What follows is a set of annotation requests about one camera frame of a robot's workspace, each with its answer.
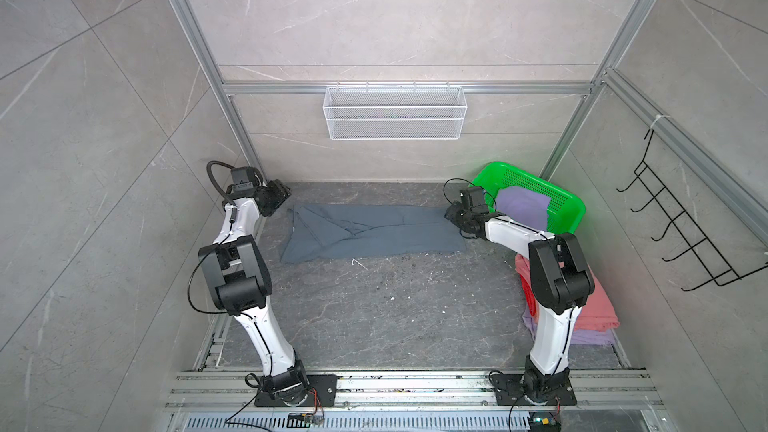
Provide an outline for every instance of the folded blue fabric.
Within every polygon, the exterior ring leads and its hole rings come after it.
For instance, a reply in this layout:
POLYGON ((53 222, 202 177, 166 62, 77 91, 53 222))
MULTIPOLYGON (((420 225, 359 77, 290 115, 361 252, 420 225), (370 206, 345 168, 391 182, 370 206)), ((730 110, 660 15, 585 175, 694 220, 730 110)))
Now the folded blue fabric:
POLYGON ((496 195, 496 210, 536 230, 547 230, 550 197, 525 187, 503 188, 496 195))
POLYGON ((296 205, 280 261, 463 252, 465 239, 445 214, 445 207, 296 205))

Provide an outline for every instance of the pink cloth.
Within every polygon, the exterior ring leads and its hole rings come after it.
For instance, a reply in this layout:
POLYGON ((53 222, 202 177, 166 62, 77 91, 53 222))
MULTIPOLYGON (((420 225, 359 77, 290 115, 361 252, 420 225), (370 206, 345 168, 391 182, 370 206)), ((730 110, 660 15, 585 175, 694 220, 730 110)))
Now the pink cloth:
MULTIPOLYGON (((514 268, 523 277, 525 282, 531 287, 531 265, 528 260, 520 254, 514 258, 514 268)), ((614 306, 608 299, 600 281, 592 274, 594 278, 594 292, 587 299, 587 304, 581 309, 581 313, 576 319, 574 328, 590 329, 592 331, 605 332, 610 328, 619 326, 619 318, 616 317, 614 306)), ((531 311, 534 317, 538 317, 536 311, 531 311)))

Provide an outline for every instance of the white wire mesh basket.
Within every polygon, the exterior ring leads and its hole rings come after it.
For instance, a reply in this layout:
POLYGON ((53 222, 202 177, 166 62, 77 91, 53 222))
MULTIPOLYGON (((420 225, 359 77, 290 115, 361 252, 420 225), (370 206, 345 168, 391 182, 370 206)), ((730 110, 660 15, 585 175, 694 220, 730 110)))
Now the white wire mesh basket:
POLYGON ((322 111, 333 140, 458 139, 467 101, 460 86, 336 86, 322 111))

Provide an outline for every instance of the white string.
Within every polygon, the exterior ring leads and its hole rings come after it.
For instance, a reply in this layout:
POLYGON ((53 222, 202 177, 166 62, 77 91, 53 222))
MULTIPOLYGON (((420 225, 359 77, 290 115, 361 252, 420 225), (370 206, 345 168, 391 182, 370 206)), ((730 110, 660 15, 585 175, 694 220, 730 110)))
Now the white string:
POLYGON ((654 126, 656 125, 656 122, 658 122, 659 119, 662 118, 662 117, 667 117, 667 119, 671 118, 670 116, 662 116, 661 114, 657 114, 656 118, 650 123, 650 128, 653 129, 654 126))

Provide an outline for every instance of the green laundry basket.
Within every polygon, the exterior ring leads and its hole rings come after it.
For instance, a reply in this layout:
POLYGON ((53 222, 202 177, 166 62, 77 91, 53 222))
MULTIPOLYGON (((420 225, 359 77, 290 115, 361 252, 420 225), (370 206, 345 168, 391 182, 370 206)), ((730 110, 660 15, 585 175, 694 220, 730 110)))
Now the green laundry basket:
POLYGON ((586 212, 584 203, 567 190, 553 186, 551 183, 529 174, 515 166, 504 162, 491 162, 472 181, 476 186, 483 187, 488 193, 485 201, 493 209, 493 203, 500 188, 519 186, 550 197, 547 207, 547 232, 562 234, 576 232, 576 227, 586 212))

